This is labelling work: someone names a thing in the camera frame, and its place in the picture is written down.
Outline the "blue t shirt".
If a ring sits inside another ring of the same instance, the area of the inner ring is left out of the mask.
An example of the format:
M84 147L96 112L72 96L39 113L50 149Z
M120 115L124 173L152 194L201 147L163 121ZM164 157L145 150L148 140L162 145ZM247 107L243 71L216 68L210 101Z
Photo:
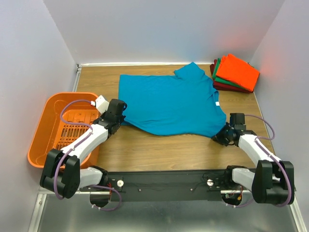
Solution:
M173 75L120 75L118 98L127 104L125 124L148 133L213 137L226 123L219 92L195 63Z

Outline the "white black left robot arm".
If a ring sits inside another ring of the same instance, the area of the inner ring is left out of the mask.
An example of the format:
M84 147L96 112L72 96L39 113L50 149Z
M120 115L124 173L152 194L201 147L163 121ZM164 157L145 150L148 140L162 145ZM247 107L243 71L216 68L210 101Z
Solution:
M60 200L71 198L84 187L97 191L110 188L106 170L97 166L81 169L81 164L97 146L117 132L124 122L123 111L127 104L118 99L106 101L102 96L90 104L100 112L100 117L92 124L84 123L88 128L85 133L60 150L50 150L45 160L40 186L52 191Z

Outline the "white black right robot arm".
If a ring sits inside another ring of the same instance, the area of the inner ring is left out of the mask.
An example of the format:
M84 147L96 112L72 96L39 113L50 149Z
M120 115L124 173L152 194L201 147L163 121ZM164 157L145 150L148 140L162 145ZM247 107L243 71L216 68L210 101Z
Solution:
M246 128L244 113L231 113L230 120L212 137L225 146L235 145L255 164L255 171L243 166L229 165L222 177L227 189L240 185L248 189L256 203L277 207L290 205L295 199L294 166L270 152L252 130Z

